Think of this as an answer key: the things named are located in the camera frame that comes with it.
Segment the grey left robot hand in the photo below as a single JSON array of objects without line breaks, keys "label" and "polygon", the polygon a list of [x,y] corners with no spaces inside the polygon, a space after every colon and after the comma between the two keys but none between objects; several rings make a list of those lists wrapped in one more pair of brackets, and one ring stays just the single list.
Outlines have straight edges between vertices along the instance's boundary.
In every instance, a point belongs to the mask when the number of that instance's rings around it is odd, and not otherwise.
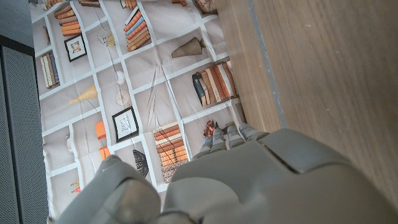
[{"label": "grey left robot hand", "polygon": [[215,130],[165,198],[107,157],[58,223],[396,223],[397,209],[347,159],[291,129]]}]

